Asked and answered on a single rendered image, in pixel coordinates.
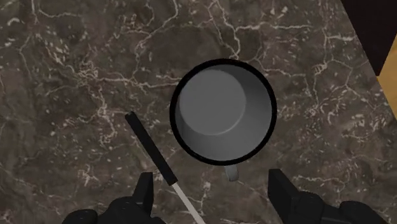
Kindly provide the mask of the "grey mug with black rim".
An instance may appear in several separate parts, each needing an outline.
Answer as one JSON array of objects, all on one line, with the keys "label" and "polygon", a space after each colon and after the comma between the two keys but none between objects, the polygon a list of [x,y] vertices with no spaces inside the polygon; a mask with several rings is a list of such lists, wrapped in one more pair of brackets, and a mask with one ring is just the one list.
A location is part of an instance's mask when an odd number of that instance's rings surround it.
[{"label": "grey mug with black rim", "polygon": [[189,71],[171,99],[169,119],[182,149],[197,160],[223,166],[229,181],[237,164],[255,156],[277,120],[273,88],[253,66],[214,59]]}]

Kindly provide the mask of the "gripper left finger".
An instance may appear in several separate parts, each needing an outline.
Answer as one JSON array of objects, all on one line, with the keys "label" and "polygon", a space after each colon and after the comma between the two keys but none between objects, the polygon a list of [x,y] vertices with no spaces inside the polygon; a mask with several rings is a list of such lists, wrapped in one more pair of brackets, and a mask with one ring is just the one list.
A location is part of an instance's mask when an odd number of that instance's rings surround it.
[{"label": "gripper left finger", "polygon": [[153,173],[143,172],[132,196],[113,200],[102,214],[93,209],[73,211],[62,224],[165,224],[161,218],[151,217],[153,200]]}]

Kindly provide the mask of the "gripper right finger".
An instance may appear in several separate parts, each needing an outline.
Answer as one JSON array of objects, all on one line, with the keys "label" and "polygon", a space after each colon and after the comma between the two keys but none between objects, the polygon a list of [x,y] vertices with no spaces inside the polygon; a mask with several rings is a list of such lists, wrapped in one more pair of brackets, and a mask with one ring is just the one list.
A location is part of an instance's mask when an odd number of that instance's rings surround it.
[{"label": "gripper right finger", "polygon": [[334,207],[316,193],[298,190],[280,169],[268,171],[268,197],[283,224],[387,224],[362,202]]}]

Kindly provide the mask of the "black-handled knife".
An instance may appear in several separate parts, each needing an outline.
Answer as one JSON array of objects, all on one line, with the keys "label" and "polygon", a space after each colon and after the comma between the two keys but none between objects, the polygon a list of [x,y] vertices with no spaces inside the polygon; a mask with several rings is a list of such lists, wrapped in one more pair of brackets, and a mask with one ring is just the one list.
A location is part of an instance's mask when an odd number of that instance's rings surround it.
[{"label": "black-handled knife", "polygon": [[188,197],[182,191],[181,187],[178,185],[178,179],[173,173],[172,169],[169,167],[168,163],[158,150],[157,146],[153,142],[152,138],[144,128],[143,124],[137,117],[137,115],[131,111],[125,115],[125,119],[130,125],[134,134],[141,142],[142,146],[146,150],[147,154],[151,157],[153,163],[156,165],[164,180],[167,184],[173,187],[174,191],[177,193],[178,197],[182,200],[183,204],[186,206],[189,213],[192,215],[193,219],[197,224],[206,224],[203,218],[199,215],[198,211],[194,208],[193,204],[189,201]]}]

